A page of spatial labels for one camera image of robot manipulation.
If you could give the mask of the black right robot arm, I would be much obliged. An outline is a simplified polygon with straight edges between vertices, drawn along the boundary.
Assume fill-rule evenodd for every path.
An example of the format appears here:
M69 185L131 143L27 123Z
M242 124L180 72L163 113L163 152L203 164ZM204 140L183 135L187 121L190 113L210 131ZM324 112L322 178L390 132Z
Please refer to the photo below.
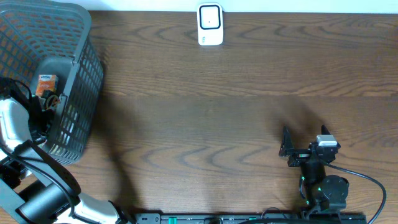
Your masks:
M300 196L306 200L308 208L302 216L308 219L314 214L339 213L346 208L349 182L338 175L326 175L325 166L336 159L341 147L325 126L306 149L296 149L287 127L283 128L279 156L287 157L289 167L299 167Z

